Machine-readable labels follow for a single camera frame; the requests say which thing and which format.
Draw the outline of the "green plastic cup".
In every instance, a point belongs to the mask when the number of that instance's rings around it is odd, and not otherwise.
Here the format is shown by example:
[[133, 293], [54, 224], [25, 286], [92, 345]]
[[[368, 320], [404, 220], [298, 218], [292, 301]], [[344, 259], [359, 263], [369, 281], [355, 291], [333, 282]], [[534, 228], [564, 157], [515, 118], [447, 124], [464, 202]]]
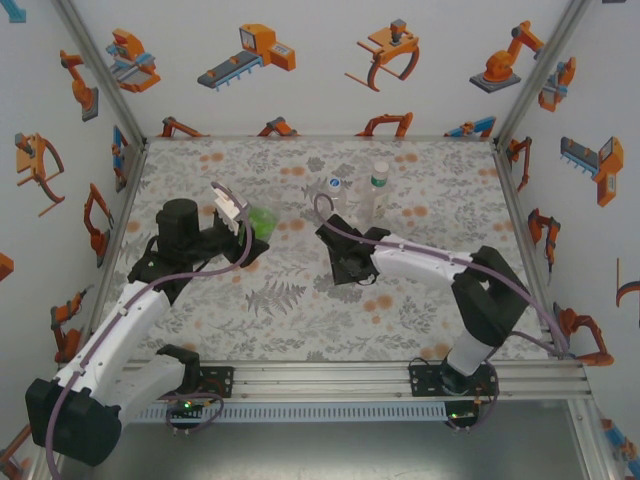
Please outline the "green plastic cup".
[[257, 239], [268, 242], [279, 223], [279, 212], [273, 205], [253, 206], [249, 221]]

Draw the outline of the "clear bottle without label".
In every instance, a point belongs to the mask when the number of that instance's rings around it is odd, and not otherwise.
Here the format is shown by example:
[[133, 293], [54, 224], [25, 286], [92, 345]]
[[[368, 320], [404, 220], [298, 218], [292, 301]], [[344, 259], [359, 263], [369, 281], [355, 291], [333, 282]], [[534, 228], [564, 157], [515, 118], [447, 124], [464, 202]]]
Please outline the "clear bottle without label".
[[340, 216], [346, 216], [347, 215], [347, 187], [345, 186], [344, 182], [338, 178], [342, 183], [342, 187], [340, 191], [330, 192], [328, 190], [328, 181], [331, 178], [327, 180], [324, 186], [323, 192], [331, 199], [331, 202], [333, 204], [333, 212], [337, 213]]

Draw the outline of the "clear bottle small green-white label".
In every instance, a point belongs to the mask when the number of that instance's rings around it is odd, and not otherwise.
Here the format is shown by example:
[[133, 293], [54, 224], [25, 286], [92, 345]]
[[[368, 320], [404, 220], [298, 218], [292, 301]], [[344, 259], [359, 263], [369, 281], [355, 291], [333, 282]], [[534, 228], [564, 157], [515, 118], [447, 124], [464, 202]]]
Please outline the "clear bottle small green-white label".
[[391, 192], [389, 175], [390, 166], [388, 175], [379, 178], [375, 175], [373, 165], [369, 177], [363, 182], [357, 210], [357, 218], [363, 226], [370, 225], [384, 216]]

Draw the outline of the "grey metal lower panel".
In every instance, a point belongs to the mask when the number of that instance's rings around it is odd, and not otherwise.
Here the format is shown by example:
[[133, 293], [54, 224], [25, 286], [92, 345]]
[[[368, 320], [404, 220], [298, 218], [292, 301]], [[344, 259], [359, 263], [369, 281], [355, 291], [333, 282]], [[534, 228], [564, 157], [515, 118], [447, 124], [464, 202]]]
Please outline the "grey metal lower panel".
[[217, 425], [190, 438], [133, 426], [98, 467], [64, 480], [586, 480], [564, 416], [500, 414], [470, 435], [441, 424]]

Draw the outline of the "aluminium side rail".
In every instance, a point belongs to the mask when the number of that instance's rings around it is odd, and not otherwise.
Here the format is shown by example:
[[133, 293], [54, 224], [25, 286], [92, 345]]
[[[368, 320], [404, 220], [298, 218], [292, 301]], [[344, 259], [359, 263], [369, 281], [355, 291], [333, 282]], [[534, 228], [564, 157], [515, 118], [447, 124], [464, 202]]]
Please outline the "aluminium side rail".
[[79, 349], [82, 349], [88, 343], [97, 328], [100, 326], [102, 312], [109, 293], [113, 272], [119, 258], [121, 244], [126, 233], [126, 226], [130, 218], [131, 209], [144, 170], [149, 147], [150, 143], [146, 142], [142, 147], [142, 150], [134, 156], [135, 162], [132, 167], [131, 177], [129, 178], [126, 188], [124, 204], [122, 207], [122, 211], [117, 219], [115, 229], [113, 230], [113, 235], [111, 237], [111, 241], [107, 250], [105, 263], [101, 270], [102, 277], [98, 285], [96, 300], [93, 306], [92, 313], [85, 324], [84, 332], [81, 335]]
[[535, 336], [529, 334], [518, 336], [518, 330], [516, 330], [515, 335], [509, 337], [494, 357], [506, 359], [507, 353], [518, 353], [517, 359], [520, 360], [520, 355], [535, 352], [540, 359], [542, 359], [542, 354], [545, 355], [545, 359], [563, 359], [563, 356], [558, 356], [558, 353], [562, 354], [568, 350], [568, 347], [565, 345], [566, 340], [560, 330], [556, 327], [550, 327], [547, 322], [548, 319], [551, 319], [552, 323], [556, 324], [557, 320], [552, 312], [551, 297], [545, 284], [546, 275], [537, 263], [536, 249], [530, 237], [527, 216], [521, 206], [517, 188], [511, 175], [510, 163], [502, 149], [496, 145], [493, 145], [492, 149], [522, 260], [522, 273], [518, 273], [518, 275], [523, 278], [522, 282], [527, 287], [529, 294], [540, 307], [539, 310], [531, 307], [526, 311], [527, 318], [530, 317], [529, 311], [536, 313], [536, 325], [540, 333]]

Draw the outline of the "wide aluminium extrusion rail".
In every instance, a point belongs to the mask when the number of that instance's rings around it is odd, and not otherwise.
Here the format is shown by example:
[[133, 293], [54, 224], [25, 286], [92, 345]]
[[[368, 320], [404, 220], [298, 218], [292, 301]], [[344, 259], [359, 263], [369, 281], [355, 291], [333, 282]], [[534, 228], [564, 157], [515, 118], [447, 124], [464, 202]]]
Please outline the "wide aluminium extrusion rail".
[[[412, 399], [406, 362], [253, 362], [234, 368], [231, 399], [235, 402], [357, 402]], [[575, 361], [495, 361], [499, 397], [516, 400], [574, 400], [592, 396], [584, 368]], [[86, 370], [76, 389], [97, 387], [99, 398], [117, 384], [137, 390], [178, 387], [184, 366], [177, 360], [131, 362], [96, 380]]]

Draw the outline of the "thin aluminium rail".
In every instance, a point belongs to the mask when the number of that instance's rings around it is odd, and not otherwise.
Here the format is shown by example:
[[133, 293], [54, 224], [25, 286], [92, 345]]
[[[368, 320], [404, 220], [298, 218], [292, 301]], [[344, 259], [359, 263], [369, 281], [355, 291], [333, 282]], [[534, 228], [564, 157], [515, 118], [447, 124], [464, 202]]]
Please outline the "thin aluminium rail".
[[408, 135], [405, 137], [395, 137], [392, 135], [374, 135], [374, 136], [357, 136], [357, 135], [298, 135], [298, 136], [257, 136], [257, 135], [213, 135], [203, 137], [148, 137], [147, 145], [159, 143], [177, 143], [177, 142], [195, 142], [205, 143], [213, 141], [270, 141], [270, 142], [458, 142], [458, 143], [487, 143], [494, 144], [496, 138], [493, 137], [445, 137], [443, 135]]

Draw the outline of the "aluminium frame post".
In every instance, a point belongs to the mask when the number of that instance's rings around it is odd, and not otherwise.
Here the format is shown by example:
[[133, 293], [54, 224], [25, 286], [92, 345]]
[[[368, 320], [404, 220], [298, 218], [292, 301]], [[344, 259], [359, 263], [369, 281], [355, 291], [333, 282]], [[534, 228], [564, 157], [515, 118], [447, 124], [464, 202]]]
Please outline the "aluminium frame post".
[[130, 134], [128, 139], [136, 144], [140, 150], [143, 150], [146, 146], [146, 136], [116, 81], [111, 76], [107, 63], [102, 58], [91, 32], [80, 16], [74, 2], [72, 0], [49, 1], [78, 48], [79, 54], [92, 71], [98, 86], [111, 104], [116, 116]]
[[570, 0], [556, 23], [536, 65], [526, 80], [516, 102], [507, 115], [496, 140], [496, 148], [505, 148], [516, 133], [529, 108], [537, 99], [551, 69], [556, 65], [560, 54], [571, 40], [586, 12], [594, 0]]
[[567, 407], [584, 480], [624, 480], [595, 402], [570, 399]]

